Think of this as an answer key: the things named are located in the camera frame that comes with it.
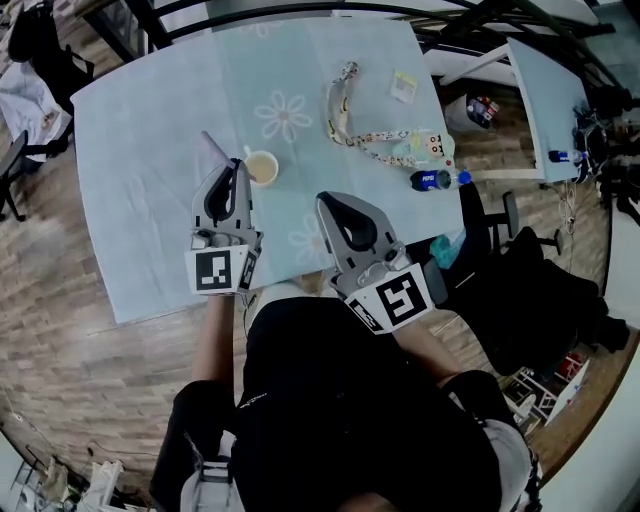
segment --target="person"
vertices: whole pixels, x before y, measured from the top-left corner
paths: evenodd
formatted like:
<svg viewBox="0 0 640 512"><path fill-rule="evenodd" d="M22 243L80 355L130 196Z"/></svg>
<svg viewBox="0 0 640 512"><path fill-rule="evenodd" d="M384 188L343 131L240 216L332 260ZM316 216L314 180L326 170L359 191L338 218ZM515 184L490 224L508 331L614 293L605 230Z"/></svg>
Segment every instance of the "person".
<svg viewBox="0 0 640 512"><path fill-rule="evenodd" d="M234 299L209 297L156 508L515 509L532 463L495 378L464 371L419 321L375 336L341 300L306 295L287 282L259 297L237 407ZM193 503L205 461L227 471L208 479L227 489L208 507Z"/></svg>

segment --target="black backpack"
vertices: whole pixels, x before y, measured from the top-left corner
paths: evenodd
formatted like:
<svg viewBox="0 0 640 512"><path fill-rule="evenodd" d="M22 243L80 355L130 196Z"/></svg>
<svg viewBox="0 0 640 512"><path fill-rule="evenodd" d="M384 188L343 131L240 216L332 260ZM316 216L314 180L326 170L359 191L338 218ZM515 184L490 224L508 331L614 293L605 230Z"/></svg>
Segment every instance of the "black backpack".
<svg viewBox="0 0 640 512"><path fill-rule="evenodd" d="M53 3L45 0L28 10L21 8L9 39L9 58L27 62L47 84L56 102L73 115L71 96L93 80L94 64L60 47L53 19ZM84 62L86 70L76 65Z"/></svg>

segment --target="coffee cup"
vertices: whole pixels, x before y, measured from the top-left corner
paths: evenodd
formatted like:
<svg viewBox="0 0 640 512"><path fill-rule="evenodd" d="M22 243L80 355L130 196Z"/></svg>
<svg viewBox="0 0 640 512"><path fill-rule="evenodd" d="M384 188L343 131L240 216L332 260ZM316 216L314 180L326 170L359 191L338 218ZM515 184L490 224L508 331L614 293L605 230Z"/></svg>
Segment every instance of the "coffee cup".
<svg viewBox="0 0 640 512"><path fill-rule="evenodd" d="M249 146L244 146L246 158L244 160L251 184L255 187L268 187L278 177L278 160L268 151L251 151Z"/></svg>

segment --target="patterned lanyard strap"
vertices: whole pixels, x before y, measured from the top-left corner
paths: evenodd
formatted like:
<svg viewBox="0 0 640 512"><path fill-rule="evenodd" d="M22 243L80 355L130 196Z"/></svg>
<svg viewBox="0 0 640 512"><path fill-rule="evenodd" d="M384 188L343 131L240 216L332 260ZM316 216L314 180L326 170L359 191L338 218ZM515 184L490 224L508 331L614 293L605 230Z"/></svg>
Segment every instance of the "patterned lanyard strap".
<svg viewBox="0 0 640 512"><path fill-rule="evenodd" d="M375 151L371 151L365 145L368 142L386 142L390 140L406 139L411 134L409 130L374 132L364 135L356 135L354 137L351 137L348 134L349 102L347 89L349 88L349 81L356 77L358 72L359 68L356 62L347 63L347 65L342 68L340 77L336 78L332 82L331 87L329 87L327 98L327 124L329 137L331 137L333 142L343 146L357 146L371 158L380 160L385 164L418 168L418 162L413 156L382 156Z"/></svg>

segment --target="white table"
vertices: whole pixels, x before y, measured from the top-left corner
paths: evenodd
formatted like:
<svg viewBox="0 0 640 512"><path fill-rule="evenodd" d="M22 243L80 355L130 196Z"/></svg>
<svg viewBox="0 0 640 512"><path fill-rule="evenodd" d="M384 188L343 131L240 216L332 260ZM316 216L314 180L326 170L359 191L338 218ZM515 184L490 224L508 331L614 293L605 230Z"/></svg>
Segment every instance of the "white table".
<svg viewBox="0 0 640 512"><path fill-rule="evenodd" d="M415 192L407 171L330 141L326 90L350 60L361 69L350 98L354 132L445 129L410 25L389 20L315 18L206 34L73 97L87 224L118 322L203 300L189 292L183 259L191 200L212 168L195 162L202 130L230 156L247 144L279 159L277 182L253 193L253 220L265 232L255 287L333 264L314 215L323 190L375 204L405 243L462 227L457 191ZM413 105L390 96L394 70L418 80ZM283 109L293 140L278 125Z"/></svg>
<svg viewBox="0 0 640 512"><path fill-rule="evenodd" d="M522 101L527 112L533 150L534 169L496 169L482 172L486 179L539 179L549 183L578 176L578 168L570 162L554 163L549 151L569 151L575 147L574 107L588 105L582 80L571 71L533 48L508 39L507 44L478 57L440 79L448 85L485 66L509 58Z"/></svg>

